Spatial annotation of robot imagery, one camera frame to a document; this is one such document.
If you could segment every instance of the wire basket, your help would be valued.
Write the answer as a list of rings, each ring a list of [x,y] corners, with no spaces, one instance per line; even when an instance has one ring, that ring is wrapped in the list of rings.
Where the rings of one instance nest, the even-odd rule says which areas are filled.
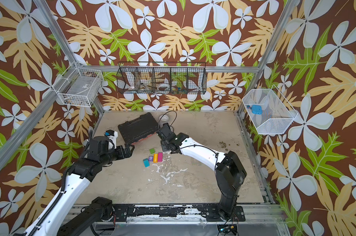
[[[204,66],[128,66],[119,63],[117,85],[124,93],[204,94],[207,73]]]
[[[251,121],[260,135],[282,135],[292,124],[298,113],[289,101],[280,93],[280,98],[273,89],[252,89],[242,98],[242,102],[250,116]],[[282,100],[291,106],[289,111]],[[261,114],[255,114],[252,106],[261,107]]]
[[[56,91],[65,105],[91,107],[99,89],[102,87],[103,74],[100,70],[73,68],[63,76],[65,82]]]

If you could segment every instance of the toolbox handle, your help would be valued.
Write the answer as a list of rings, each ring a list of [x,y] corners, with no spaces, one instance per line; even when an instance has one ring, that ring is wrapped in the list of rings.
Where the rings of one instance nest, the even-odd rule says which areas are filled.
[[[141,117],[129,121],[129,124],[133,124],[133,123],[135,123],[135,122],[138,122],[139,120],[141,120]]]

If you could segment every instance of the yellow block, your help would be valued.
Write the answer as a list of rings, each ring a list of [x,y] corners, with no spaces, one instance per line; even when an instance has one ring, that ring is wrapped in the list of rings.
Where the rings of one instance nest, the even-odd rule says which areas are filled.
[[[154,163],[158,162],[158,153],[153,154],[153,162]]]

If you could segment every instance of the white wire basket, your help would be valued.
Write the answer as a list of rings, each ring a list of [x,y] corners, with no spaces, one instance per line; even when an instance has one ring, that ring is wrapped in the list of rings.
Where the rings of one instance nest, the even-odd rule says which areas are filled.
[[[73,68],[63,78],[65,82],[56,93],[65,105],[71,106],[91,107],[104,81],[100,70],[82,67]]]
[[[284,134],[298,115],[284,95],[279,90],[278,92],[280,98],[269,88],[252,89],[242,98],[247,113],[260,135]],[[283,100],[290,105],[291,111],[284,105]],[[261,106],[262,114],[254,114],[250,109],[253,105]]]

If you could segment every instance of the cyan block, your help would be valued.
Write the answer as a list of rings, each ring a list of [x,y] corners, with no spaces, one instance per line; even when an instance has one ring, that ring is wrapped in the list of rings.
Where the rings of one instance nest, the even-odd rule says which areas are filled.
[[[142,160],[144,162],[144,166],[145,167],[148,167],[149,166],[149,161],[148,161],[148,158],[145,158]]]

